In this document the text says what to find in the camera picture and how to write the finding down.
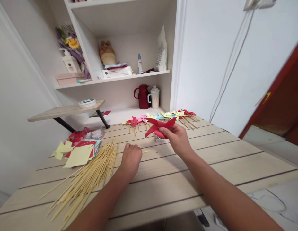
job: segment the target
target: white bottle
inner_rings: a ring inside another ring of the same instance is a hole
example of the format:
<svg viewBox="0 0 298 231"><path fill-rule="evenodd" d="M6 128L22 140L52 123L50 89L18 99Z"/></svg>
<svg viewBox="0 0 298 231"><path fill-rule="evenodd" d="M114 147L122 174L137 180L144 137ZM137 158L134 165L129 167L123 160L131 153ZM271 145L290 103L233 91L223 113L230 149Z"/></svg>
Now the white bottle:
<svg viewBox="0 0 298 231"><path fill-rule="evenodd" d="M160 90L156 87L153 86L153 88L150 90L150 94L148 95L148 103L151 103L151 107L153 109L158 109L159 108L159 95L160 95Z"/></svg>
<svg viewBox="0 0 298 231"><path fill-rule="evenodd" d="M143 63L142 63L142 58L140 57L140 54L138 54L138 73L139 74L143 73Z"/></svg>
<svg viewBox="0 0 298 231"><path fill-rule="evenodd" d="M65 51L65 56L62 57L62 60L64 61L69 73L82 72L81 69L79 68L77 59L75 57L71 56L70 52L68 52L67 49L59 49L59 50Z"/></svg>

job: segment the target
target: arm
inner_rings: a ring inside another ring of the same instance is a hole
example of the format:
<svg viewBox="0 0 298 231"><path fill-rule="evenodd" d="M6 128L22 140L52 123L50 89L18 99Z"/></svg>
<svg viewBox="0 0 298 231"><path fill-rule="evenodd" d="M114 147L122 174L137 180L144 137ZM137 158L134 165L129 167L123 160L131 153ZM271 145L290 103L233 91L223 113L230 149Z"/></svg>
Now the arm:
<svg viewBox="0 0 298 231"><path fill-rule="evenodd" d="M169 138L175 153L187 165L206 201L228 230L283 230L258 204L193 151L185 128L175 124L159 130Z"/></svg>
<svg viewBox="0 0 298 231"><path fill-rule="evenodd" d="M141 148L127 143L123 151L121 165L116 173L66 231L104 230L121 194L137 173L142 155Z"/></svg>

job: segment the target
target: small box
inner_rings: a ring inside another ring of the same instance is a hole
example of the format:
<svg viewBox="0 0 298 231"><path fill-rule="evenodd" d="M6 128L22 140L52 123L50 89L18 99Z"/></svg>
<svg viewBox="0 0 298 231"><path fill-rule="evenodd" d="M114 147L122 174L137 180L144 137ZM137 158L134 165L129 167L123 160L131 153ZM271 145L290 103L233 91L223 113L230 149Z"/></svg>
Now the small box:
<svg viewBox="0 0 298 231"><path fill-rule="evenodd" d="M70 85L77 83L77 80L85 80L85 73L65 73L56 76L56 79L60 86Z"/></svg>
<svg viewBox="0 0 298 231"><path fill-rule="evenodd" d="M103 76L105 79L123 77L123 76L131 76L132 68L130 66L124 68L116 68L111 70L102 70Z"/></svg>
<svg viewBox="0 0 298 231"><path fill-rule="evenodd" d="M156 135L155 136L155 141L156 142L167 142L168 140Z"/></svg>

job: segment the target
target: red door frame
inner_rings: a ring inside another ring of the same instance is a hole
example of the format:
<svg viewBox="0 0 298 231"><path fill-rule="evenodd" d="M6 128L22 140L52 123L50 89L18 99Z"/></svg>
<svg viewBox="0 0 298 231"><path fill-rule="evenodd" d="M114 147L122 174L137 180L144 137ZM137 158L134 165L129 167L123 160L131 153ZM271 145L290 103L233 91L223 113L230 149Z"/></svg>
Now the red door frame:
<svg viewBox="0 0 298 231"><path fill-rule="evenodd" d="M292 69L292 67L294 66L294 64L295 64L295 62L297 60L298 60L298 45L293 50L293 52L290 55L290 57L288 58L287 62L285 63L285 65L283 66L283 68L281 69L281 71L279 72L279 74L277 75L276 79L272 83L271 87L269 88L266 96L260 102L260 104L258 105L258 107L255 110L254 114L252 115L252 117L250 118L250 120L246 124L245 128L241 132L241 134L239 136L240 139L243 139L243 137L248 132L248 130L250 129L250 127L252 126L252 124L256 121L256 119L258 118L258 116L260 115L260 113L262 112L262 110L265 108L266 104L272 98L272 95L274 95L275 91L280 86L281 82L283 81L283 79L285 78L285 76L288 74L288 72Z"/></svg>

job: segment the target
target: red thermos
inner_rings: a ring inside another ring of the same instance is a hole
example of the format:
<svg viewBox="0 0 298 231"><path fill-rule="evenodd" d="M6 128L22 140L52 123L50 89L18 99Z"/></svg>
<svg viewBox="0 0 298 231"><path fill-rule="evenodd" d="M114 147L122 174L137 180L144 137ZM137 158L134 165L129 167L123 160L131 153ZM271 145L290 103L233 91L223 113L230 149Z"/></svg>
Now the red thermos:
<svg viewBox="0 0 298 231"><path fill-rule="evenodd" d="M147 100L147 95L149 94L147 90L148 87L149 85L142 84L142 85L139 85L138 88L134 90L134 97L138 99L140 109L150 108L150 104L148 103L148 100ZM138 97L135 96L137 89L139 89Z"/></svg>

